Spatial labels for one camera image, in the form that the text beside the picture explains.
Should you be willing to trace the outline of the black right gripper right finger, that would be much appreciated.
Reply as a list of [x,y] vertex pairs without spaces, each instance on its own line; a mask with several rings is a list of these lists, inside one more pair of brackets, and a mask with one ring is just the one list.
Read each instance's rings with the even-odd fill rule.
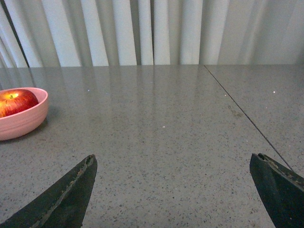
[[252,154],[250,174],[276,228],[304,226],[304,179],[272,158]]

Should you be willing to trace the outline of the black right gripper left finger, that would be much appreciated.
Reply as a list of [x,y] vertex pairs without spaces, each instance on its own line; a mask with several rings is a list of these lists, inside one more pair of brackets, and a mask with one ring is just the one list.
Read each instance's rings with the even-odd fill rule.
[[24,208],[2,228],[80,228],[92,194],[97,160],[89,155]]

